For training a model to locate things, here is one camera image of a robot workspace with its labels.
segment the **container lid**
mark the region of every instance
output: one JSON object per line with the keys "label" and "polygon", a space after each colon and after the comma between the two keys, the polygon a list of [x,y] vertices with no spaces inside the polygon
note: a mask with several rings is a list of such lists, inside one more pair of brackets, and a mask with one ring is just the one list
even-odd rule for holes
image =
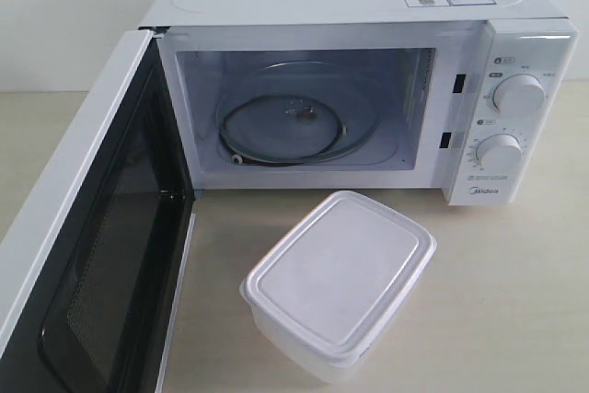
{"label": "container lid", "polygon": [[350,366],[388,323],[435,246],[406,216],[339,191],[261,260],[242,293],[328,363]]}

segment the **microwave door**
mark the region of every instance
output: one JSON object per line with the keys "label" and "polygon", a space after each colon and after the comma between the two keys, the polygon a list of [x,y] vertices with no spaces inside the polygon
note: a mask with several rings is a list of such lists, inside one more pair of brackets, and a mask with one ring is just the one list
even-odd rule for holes
{"label": "microwave door", "polygon": [[0,390],[155,391],[192,202],[153,32],[127,32],[0,245]]}

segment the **countertop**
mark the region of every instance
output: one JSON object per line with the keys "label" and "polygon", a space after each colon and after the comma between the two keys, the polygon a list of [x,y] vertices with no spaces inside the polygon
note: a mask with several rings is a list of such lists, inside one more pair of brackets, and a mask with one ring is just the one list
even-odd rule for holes
{"label": "countertop", "polygon": [[[0,95],[0,237],[84,94]],[[566,83],[511,205],[363,191],[438,249],[358,375],[325,386],[256,330],[238,285],[329,191],[207,191],[165,393],[584,392],[589,387],[589,83]]]}

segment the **white microwave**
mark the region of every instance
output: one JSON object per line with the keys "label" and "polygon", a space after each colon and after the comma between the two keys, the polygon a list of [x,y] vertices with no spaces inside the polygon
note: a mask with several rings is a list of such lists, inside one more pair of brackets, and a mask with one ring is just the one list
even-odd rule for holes
{"label": "white microwave", "polygon": [[156,0],[0,245],[0,389],[161,389],[203,190],[510,202],[576,40],[548,0]]}

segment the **power level knob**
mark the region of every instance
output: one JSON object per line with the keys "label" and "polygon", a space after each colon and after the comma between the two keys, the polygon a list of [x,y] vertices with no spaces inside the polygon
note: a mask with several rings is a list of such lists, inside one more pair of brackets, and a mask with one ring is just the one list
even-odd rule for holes
{"label": "power level knob", "polygon": [[546,92],[532,75],[515,75],[495,89],[493,105],[505,117],[523,117],[542,108]]}
{"label": "power level knob", "polygon": [[489,172],[508,172],[519,165],[524,156],[517,139],[506,133],[483,140],[475,154],[480,165]]}

